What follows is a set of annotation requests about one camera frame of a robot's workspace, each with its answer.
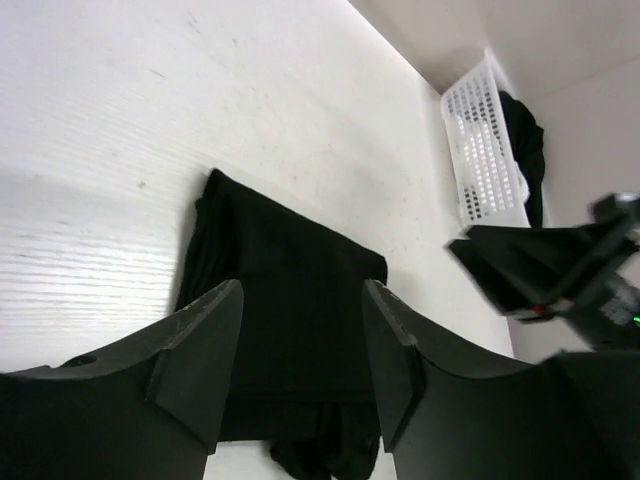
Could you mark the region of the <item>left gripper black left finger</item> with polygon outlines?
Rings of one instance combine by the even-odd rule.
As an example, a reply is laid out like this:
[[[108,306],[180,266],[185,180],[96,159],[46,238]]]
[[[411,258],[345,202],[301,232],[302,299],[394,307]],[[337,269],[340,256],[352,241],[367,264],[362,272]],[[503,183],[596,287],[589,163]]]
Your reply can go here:
[[[5,479],[200,479],[216,450],[243,314],[221,283],[52,368],[1,377]]]

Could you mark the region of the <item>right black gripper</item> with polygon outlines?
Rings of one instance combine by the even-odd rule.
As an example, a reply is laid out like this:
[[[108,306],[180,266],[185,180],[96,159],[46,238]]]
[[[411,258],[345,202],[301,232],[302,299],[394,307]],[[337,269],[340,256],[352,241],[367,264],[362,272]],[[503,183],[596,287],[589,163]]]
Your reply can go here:
[[[639,196],[609,194],[590,213],[567,228],[475,225],[447,248],[503,316],[562,318],[595,350],[636,349],[639,289],[618,271],[639,252]]]

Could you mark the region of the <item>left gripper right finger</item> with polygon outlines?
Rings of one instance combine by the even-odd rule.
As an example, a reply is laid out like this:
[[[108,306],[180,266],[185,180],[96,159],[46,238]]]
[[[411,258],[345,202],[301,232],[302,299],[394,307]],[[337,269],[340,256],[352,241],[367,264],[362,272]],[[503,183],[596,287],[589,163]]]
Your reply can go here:
[[[384,448],[401,479],[635,479],[639,355],[528,364],[367,281],[363,319]]]

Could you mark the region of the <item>black tank top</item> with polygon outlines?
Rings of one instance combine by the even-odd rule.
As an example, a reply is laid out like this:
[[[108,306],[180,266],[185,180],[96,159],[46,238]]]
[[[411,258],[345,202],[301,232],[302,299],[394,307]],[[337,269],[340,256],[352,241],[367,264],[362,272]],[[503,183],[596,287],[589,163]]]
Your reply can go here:
[[[296,479],[367,479],[379,453],[361,293],[385,258],[210,173],[176,304],[236,279],[244,306],[220,438],[263,441]]]

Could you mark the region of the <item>white plastic laundry basket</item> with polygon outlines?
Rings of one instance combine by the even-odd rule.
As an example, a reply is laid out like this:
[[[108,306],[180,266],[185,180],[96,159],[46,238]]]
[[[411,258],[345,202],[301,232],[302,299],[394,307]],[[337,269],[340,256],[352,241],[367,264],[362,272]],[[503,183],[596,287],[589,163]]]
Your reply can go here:
[[[529,225],[525,209],[529,188],[514,159],[501,91],[514,92],[493,52],[486,49],[484,58],[441,96],[465,227]]]

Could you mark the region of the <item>black garment in basket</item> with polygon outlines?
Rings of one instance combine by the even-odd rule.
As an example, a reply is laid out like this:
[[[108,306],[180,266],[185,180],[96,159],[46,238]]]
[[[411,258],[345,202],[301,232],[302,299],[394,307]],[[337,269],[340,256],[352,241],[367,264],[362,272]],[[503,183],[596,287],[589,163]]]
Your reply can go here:
[[[499,98],[511,150],[529,188],[529,197],[525,202],[527,218],[532,227],[541,228],[544,214],[542,183],[546,168],[544,130],[529,109],[508,92],[500,91]]]

